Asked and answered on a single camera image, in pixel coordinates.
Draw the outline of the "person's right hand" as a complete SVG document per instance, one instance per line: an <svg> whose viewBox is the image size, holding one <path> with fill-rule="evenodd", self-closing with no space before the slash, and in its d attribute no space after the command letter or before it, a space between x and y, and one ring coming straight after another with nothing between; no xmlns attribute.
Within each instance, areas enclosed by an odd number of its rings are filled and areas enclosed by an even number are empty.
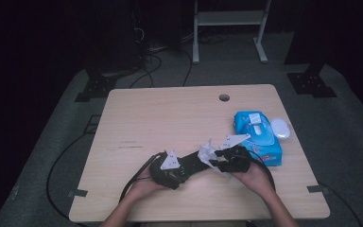
<svg viewBox="0 0 363 227"><path fill-rule="evenodd" d="M251 164L247 172L235 172L233 176L261 199L269 199L276 194L267 173L257 164Z"/></svg>

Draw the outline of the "blue toy car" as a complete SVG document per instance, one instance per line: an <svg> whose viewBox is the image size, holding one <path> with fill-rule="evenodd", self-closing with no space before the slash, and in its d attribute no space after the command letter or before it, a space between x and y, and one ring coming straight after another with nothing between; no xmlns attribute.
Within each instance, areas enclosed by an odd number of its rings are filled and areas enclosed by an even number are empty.
<svg viewBox="0 0 363 227"><path fill-rule="evenodd" d="M190 176L192 176L209 168L199 159L197 151L187 155L187 157L189 157L190 160L188 164L181 165L181 175L189 174Z"/></svg>

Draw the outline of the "white oval pack lid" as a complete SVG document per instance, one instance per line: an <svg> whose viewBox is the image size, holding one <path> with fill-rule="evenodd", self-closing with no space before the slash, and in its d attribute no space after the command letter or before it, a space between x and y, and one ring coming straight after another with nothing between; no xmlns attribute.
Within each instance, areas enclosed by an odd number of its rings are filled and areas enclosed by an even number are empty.
<svg viewBox="0 0 363 227"><path fill-rule="evenodd" d="M270 122L273 134L280 139L286 139L290 136L291 131L286 121L281 118L272 119Z"/></svg>

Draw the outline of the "blue wet wipe pack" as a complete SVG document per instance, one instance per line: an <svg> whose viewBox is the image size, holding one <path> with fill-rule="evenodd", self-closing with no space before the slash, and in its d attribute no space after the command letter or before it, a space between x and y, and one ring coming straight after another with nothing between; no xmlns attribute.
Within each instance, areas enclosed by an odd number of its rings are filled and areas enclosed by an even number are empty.
<svg viewBox="0 0 363 227"><path fill-rule="evenodd" d="M237 112L234 116L236 134L248 134L250 137L240 143L255 157L259 157L266 166L280 166L283 161L281 145L273 134L267 117L258 111Z"/></svg>

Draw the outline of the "person's left hand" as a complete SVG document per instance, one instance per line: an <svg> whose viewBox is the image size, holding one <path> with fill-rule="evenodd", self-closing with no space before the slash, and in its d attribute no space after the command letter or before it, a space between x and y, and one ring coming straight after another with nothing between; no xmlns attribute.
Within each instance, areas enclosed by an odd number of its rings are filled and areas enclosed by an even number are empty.
<svg viewBox="0 0 363 227"><path fill-rule="evenodd" d="M136 203L162 189L164 186L155 183L150 176L138 177L131 185L123 201Z"/></svg>

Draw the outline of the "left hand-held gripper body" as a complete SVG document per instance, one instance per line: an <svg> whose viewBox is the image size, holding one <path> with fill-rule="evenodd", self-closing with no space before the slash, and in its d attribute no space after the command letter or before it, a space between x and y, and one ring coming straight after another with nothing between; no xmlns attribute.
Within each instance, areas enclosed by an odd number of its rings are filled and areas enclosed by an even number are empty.
<svg viewBox="0 0 363 227"><path fill-rule="evenodd" d="M181 164L175 151L164 151L149 166L152 180L171 189L177 189L180 186L181 170Z"/></svg>

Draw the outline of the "dark equipment cabinet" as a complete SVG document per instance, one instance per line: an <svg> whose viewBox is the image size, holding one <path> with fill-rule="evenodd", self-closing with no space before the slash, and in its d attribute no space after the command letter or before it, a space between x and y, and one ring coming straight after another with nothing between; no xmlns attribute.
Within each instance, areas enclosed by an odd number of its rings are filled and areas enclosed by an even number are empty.
<svg viewBox="0 0 363 227"><path fill-rule="evenodd" d="M93 44L116 70L135 71L142 66L136 42L130 0L92 0L96 24Z"/></svg>

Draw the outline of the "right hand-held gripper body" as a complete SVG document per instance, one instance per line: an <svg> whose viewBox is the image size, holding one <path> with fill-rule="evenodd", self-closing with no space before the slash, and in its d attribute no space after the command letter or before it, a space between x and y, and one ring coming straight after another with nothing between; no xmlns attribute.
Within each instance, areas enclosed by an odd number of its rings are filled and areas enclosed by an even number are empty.
<svg viewBox="0 0 363 227"><path fill-rule="evenodd" d="M219 168L221 172L247 172L250 168L251 156L240 144L247 140L248 134L228 135L219 147L219 150L228 149L231 157L217 157L218 161L228 161L229 165Z"/></svg>

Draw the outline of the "black tape strip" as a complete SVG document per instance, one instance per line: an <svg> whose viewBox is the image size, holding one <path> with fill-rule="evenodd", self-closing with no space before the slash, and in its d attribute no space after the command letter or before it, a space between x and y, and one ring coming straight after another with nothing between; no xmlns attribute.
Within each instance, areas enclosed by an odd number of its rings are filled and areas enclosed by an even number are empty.
<svg viewBox="0 0 363 227"><path fill-rule="evenodd" d="M318 192L321 192L323 194L329 194L330 193L330 190L328 189L327 186L324 186L324 185L310 185L307 187L307 190L309 193L318 193Z"/></svg>
<svg viewBox="0 0 363 227"><path fill-rule="evenodd" d="M76 189L76 190L70 190L67 194L67 197L74 198L74 197L86 197L88 194L88 191Z"/></svg>

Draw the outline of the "black stand base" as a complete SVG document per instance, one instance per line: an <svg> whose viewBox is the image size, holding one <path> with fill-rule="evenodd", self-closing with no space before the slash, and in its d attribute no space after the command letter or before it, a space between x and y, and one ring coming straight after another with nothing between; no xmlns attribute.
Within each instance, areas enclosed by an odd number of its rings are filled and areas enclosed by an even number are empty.
<svg viewBox="0 0 363 227"><path fill-rule="evenodd" d="M115 77L89 77L83 91L78 93L75 102L88 102L91 98L107 97L116 82Z"/></svg>
<svg viewBox="0 0 363 227"><path fill-rule="evenodd" d="M304 72L287 74L297 95L312 95L314 98L337 96L320 77L322 68L323 63L310 63Z"/></svg>

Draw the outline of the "white metal stand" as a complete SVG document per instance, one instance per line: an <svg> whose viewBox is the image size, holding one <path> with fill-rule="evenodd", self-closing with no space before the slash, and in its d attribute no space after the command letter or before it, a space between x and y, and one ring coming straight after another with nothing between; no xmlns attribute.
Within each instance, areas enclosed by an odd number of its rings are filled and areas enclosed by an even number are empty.
<svg viewBox="0 0 363 227"><path fill-rule="evenodd" d="M261 10L199 11L198 0L195 0L192 62L199 63L199 28L201 26L259 26L258 34L253 38L253 42L260 62L267 63L268 57L262 46L262 40L271 1L266 0Z"/></svg>

